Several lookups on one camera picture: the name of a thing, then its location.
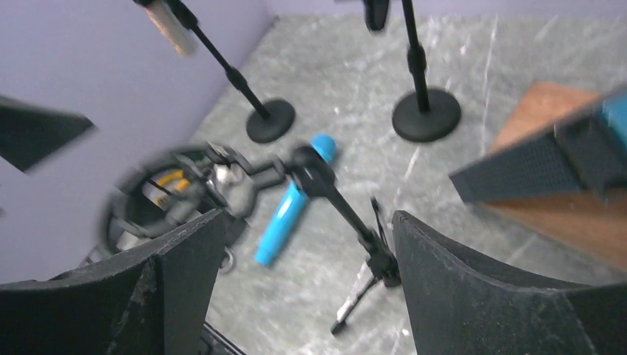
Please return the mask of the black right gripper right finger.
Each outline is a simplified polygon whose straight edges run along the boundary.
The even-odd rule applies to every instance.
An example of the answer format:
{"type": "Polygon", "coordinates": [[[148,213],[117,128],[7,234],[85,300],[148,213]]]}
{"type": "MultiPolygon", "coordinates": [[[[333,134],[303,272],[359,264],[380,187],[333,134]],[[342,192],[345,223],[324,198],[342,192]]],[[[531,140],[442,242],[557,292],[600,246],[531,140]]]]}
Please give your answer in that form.
{"type": "Polygon", "coordinates": [[[624,354],[626,284],[585,285],[503,263],[393,214],[419,354],[624,354]]]}

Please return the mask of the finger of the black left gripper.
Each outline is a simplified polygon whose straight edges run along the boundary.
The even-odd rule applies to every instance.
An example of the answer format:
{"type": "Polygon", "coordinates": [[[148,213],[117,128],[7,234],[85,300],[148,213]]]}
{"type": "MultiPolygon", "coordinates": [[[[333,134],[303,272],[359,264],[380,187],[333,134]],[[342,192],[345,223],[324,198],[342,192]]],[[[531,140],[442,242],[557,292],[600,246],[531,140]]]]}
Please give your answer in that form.
{"type": "Polygon", "coordinates": [[[1,96],[1,158],[21,172],[94,128],[81,113],[1,96]]]}

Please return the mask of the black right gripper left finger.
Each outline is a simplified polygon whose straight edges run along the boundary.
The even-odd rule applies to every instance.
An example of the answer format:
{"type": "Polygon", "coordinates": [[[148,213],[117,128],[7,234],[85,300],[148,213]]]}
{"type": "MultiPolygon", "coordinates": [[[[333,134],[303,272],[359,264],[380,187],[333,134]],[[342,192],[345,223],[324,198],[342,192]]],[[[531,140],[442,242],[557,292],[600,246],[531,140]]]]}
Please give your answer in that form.
{"type": "Polygon", "coordinates": [[[3,354],[197,354],[226,213],[46,281],[1,286],[3,354]]]}

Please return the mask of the black tripod shock mount stand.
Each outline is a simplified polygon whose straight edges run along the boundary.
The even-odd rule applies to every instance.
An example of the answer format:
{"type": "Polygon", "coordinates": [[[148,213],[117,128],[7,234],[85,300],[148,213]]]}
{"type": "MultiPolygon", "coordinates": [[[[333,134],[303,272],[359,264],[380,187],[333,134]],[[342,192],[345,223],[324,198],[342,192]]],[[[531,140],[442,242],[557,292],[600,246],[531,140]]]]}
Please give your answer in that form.
{"type": "Polygon", "coordinates": [[[388,288],[401,285],[399,266],[384,231],[366,226],[336,187],[331,165],[312,146],[298,146],[289,159],[278,157],[249,163],[230,147],[211,143],[192,144],[164,152],[145,161],[118,184],[116,193],[106,203],[102,238],[114,254],[120,249],[112,241],[110,229],[117,225],[124,231],[151,240],[184,224],[195,212],[222,208],[237,219],[250,216],[260,192],[289,180],[309,198],[326,199],[356,231],[367,252],[366,266],[372,274],[366,286],[348,297],[331,327],[333,335],[341,332],[354,308],[377,283],[388,288]],[[147,196],[150,177],[170,169],[180,169],[190,182],[187,189],[162,208],[147,196]]]}

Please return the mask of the blue microphone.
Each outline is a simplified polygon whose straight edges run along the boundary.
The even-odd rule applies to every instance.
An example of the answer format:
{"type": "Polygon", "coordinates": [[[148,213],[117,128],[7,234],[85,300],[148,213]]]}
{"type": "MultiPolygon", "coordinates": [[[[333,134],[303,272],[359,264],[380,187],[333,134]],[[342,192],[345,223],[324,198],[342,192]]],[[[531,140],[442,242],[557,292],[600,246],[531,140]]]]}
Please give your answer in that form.
{"type": "MultiPolygon", "coordinates": [[[[336,154],[336,141],[326,134],[314,136],[310,141],[311,146],[330,163],[336,154]]],[[[264,233],[260,238],[254,259],[260,265],[270,267],[279,256],[301,214],[307,206],[309,197],[298,190],[294,183],[290,183],[275,212],[268,222],[264,233]]]]}

